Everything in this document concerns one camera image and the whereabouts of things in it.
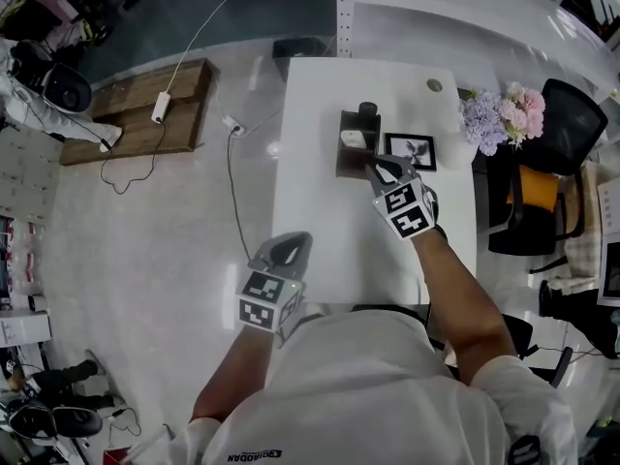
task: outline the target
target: orange chair cushion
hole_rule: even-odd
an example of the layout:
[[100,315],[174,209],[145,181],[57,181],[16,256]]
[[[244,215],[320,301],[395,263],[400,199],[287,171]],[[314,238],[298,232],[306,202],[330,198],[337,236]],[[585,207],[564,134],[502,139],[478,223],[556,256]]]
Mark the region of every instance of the orange chair cushion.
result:
[[[538,206],[553,212],[558,200],[560,179],[553,174],[545,174],[525,166],[519,166],[519,172],[521,173],[523,204]],[[512,188],[506,203],[513,203]]]

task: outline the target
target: white shelf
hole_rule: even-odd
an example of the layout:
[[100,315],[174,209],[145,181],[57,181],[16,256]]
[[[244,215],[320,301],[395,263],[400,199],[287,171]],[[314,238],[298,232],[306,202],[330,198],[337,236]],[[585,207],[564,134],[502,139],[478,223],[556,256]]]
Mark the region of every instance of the white shelf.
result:
[[[358,4],[400,8],[430,15],[448,17],[459,23],[467,23],[492,31],[511,41],[542,53],[543,59],[550,57],[565,68],[575,71],[588,79],[606,94],[620,89],[618,71],[620,67],[609,48],[578,19],[561,9],[550,0],[354,0]],[[364,6],[356,5],[357,13]],[[457,46],[458,40],[467,42],[465,48],[472,47],[472,38],[464,36],[457,27],[445,25],[435,35],[443,33]],[[468,33],[476,35],[469,27]],[[384,33],[375,28],[375,34]],[[410,27],[402,36],[403,41],[411,41],[419,31]],[[356,51],[354,36],[353,51]],[[481,64],[483,59],[476,59]]]
[[518,80],[543,89],[549,78],[592,92],[579,74],[514,40],[471,24],[406,9],[356,6],[353,57],[450,70],[465,88],[500,91]]

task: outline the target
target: shoe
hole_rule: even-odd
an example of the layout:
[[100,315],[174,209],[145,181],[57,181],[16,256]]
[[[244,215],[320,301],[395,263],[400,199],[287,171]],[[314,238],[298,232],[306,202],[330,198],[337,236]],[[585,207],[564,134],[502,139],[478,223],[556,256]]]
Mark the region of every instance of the shoe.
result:
[[123,4],[123,9],[129,11],[132,7],[134,7],[140,0],[125,0]]
[[94,361],[97,364],[97,376],[105,376],[108,374],[106,367],[99,361],[95,354],[90,350],[84,350],[84,356],[87,360]]
[[126,407],[127,406],[127,402],[125,401],[125,398],[123,398],[120,394],[116,394],[115,392],[112,392],[112,391],[106,391],[104,393],[104,396],[109,396],[110,398],[112,398],[114,407]]

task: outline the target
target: wooden pallet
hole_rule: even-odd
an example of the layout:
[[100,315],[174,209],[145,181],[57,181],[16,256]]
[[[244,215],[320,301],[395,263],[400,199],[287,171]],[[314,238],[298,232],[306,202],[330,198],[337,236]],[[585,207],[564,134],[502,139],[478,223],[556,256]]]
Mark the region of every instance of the wooden pallet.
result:
[[67,139],[60,164],[74,166],[107,158],[152,155],[164,129],[166,134],[157,153],[194,151],[211,71],[204,60],[182,64],[170,89],[171,100],[165,122],[156,124],[151,120],[151,114],[157,96],[168,87],[174,67],[128,77],[95,91],[91,117],[96,122],[123,128],[123,136],[111,154],[102,153],[99,143]]

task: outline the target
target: flower bouquet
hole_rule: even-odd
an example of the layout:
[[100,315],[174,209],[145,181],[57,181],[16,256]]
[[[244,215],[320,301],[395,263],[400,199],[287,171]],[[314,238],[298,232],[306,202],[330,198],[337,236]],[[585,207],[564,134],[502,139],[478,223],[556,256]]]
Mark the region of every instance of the flower bouquet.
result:
[[467,91],[461,98],[467,141],[486,156],[495,155],[501,142],[520,148],[543,135],[544,98],[534,89],[511,82],[504,98],[487,90]]

